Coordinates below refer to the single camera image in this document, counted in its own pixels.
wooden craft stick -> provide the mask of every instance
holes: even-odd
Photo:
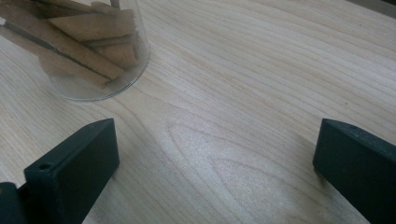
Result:
[[[77,11],[82,11],[82,12],[86,12],[86,13],[90,13],[91,12],[91,7],[78,3],[78,2],[74,2],[71,0],[33,0],[36,2],[40,2],[40,3],[45,3],[45,4],[50,4],[56,7],[65,7],[65,8],[69,8],[69,9],[74,9]]]
[[[122,37],[84,41],[82,42],[82,44],[93,48],[93,47],[101,47],[106,45],[125,44],[131,41],[133,41],[133,36],[126,35]]]
[[[107,39],[135,32],[134,13],[122,10],[115,16],[101,13],[49,19],[49,22],[77,41]]]
[[[103,2],[91,2],[91,9],[92,11],[101,12],[112,16],[120,13],[120,10],[118,8],[111,7]]]
[[[108,45],[94,49],[121,68],[128,68],[138,63],[134,56],[134,46],[132,43]]]
[[[68,16],[77,16],[81,15],[85,12],[63,8],[63,7],[56,7],[53,5],[42,4],[30,0],[7,0],[9,3],[15,4],[18,7],[21,7],[28,11],[29,13],[33,14],[39,19],[47,19],[47,18],[54,18],[54,17],[68,17]]]
[[[69,74],[83,78],[99,87],[103,88],[107,82],[110,81],[110,79],[101,77],[90,69],[83,67],[78,63],[74,63],[73,61],[55,53],[50,49],[41,47],[31,40],[21,35],[15,34],[4,26],[0,26],[0,35],[8,39],[10,42],[20,46],[21,48],[32,52],[41,60],[51,62],[53,65],[67,71]]]
[[[0,6],[0,17],[6,19],[6,26],[18,30],[32,40],[57,50],[65,57],[80,63],[103,77],[114,79],[123,70],[101,55],[87,49],[78,42],[54,29],[46,21],[39,20],[27,11],[10,4]]]
[[[120,0],[110,0],[111,6],[115,8],[120,8]]]

wooden table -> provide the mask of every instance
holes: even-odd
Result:
[[[84,223],[367,223],[312,159],[321,119],[395,144],[396,20],[345,0],[139,1],[151,56],[95,103],[0,38],[0,182],[114,118],[120,169]]]

black clamp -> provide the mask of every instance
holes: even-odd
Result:
[[[119,164],[114,120],[89,124],[28,166],[19,189],[0,183],[0,223],[82,223]]]

clear glass container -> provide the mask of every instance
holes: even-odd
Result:
[[[149,60],[136,0],[6,0],[0,17],[0,35],[34,54],[67,99],[118,94]]]

black object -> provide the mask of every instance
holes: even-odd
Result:
[[[371,223],[396,223],[396,146],[324,119],[314,166]]]
[[[396,0],[347,0],[396,19]]]
[[[89,124],[28,166],[18,190],[0,184],[0,223],[82,223],[119,164],[114,120]]]

